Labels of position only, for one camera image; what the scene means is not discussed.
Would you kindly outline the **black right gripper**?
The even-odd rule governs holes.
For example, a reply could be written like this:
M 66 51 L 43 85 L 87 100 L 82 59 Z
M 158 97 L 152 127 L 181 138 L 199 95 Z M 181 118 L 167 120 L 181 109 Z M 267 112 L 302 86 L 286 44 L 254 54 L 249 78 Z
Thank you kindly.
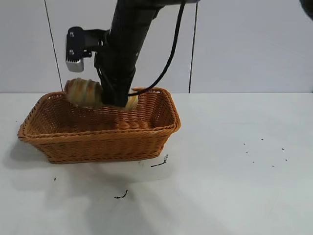
M 125 107 L 132 92 L 130 88 L 141 44 L 130 43 L 117 48 L 97 44 L 93 50 L 96 52 L 94 66 L 99 70 L 103 105 Z

